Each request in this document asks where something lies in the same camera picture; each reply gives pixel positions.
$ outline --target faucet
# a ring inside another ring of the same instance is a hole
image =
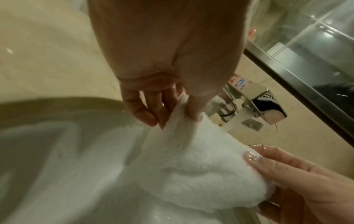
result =
[[[208,111],[207,115],[211,116],[217,113],[226,123],[237,116],[238,110],[234,103],[236,99],[243,101],[242,107],[250,110],[253,117],[261,117],[269,125],[276,124],[287,117],[284,109],[268,88],[238,75],[229,80],[218,96],[225,102],[213,107],[213,110]],[[256,131],[260,131],[264,125],[252,118],[243,121],[242,124]]]

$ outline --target white sink basin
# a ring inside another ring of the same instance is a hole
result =
[[[118,186],[149,128],[122,109],[95,98],[0,105],[0,223],[257,223],[245,209],[209,214]]]

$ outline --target white towel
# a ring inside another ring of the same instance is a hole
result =
[[[243,145],[204,114],[201,122],[185,114],[182,95],[165,128],[152,128],[142,153],[122,172],[123,183],[140,186],[178,206],[215,211],[254,207],[268,199],[274,186],[243,160]]]

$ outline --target hand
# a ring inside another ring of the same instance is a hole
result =
[[[259,213],[280,224],[353,224],[354,180],[278,148],[252,146],[245,160],[278,184]]]
[[[164,126],[183,86],[195,120],[232,76],[243,51],[250,0],[91,0],[101,50],[123,101],[139,120]],[[142,91],[146,105],[140,98]]]

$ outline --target beige countertop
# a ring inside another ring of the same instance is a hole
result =
[[[121,99],[88,17],[64,0],[3,0],[0,4],[1,102],[47,97]],[[289,117],[232,135],[245,144],[276,145],[354,177],[354,149],[278,83],[243,57],[237,74],[268,87]]]

